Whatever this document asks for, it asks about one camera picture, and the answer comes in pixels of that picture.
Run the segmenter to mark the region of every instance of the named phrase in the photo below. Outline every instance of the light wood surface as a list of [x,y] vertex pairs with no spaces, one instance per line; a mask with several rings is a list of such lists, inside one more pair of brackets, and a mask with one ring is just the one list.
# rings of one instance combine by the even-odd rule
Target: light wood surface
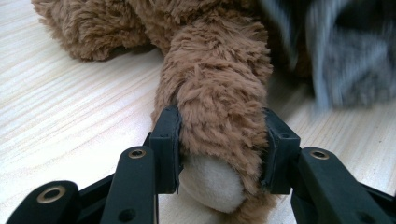
[[[121,152],[143,143],[163,56],[126,52],[107,62],[69,58],[28,0],[0,2],[0,223],[33,189],[71,180],[80,189],[114,172]],[[396,103],[315,113],[308,86],[273,78],[269,107],[302,147],[334,152],[356,178],[396,190]],[[161,223],[221,223],[182,190],[160,196]],[[270,223],[293,223],[290,198]]]

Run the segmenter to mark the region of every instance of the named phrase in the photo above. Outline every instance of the plush toy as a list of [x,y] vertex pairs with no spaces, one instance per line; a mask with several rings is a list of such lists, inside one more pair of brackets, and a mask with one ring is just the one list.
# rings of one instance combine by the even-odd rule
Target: plush toy
[[[350,3],[378,1],[32,0],[73,58],[102,61],[117,47],[147,43],[161,49],[152,120],[177,105],[183,119],[181,185],[227,214],[230,223],[263,223],[275,205],[276,197],[258,182],[267,146],[262,108],[273,70],[267,43],[284,50],[284,61],[300,76],[313,74],[323,107],[392,98],[394,29],[369,34],[336,26]],[[258,20],[261,7],[276,25],[270,36],[278,30],[279,37],[268,40]]]
[[395,98],[394,0],[261,2],[282,34],[278,45],[287,57],[280,61],[289,61],[300,76],[312,74],[318,108]]
[[275,196],[259,185],[267,146],[262,108],[273,66],[267,33],[246,0],[33,0],[73,58],[105,60],[152,43],[164,55],[155,123],[182,116],[181,185],[230,223],[263,223]]

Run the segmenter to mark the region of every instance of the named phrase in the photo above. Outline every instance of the brown fur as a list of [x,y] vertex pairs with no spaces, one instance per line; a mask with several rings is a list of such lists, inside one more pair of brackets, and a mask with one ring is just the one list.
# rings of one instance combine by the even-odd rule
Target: brown fur
[[116,47],[149,42],[134,9],[116,0],[32,0],[41,21],[73,58],[104,60]]
[[231,223],[262,223],[274,197],[258,179],[267,146],[262,108],[272,65],[253,1],[33,0],[73,57],[103,60],[117,46],[149,40],[165,54],[153,122],[177,104],[183,154],[217,157],[240,174],[246,200]]

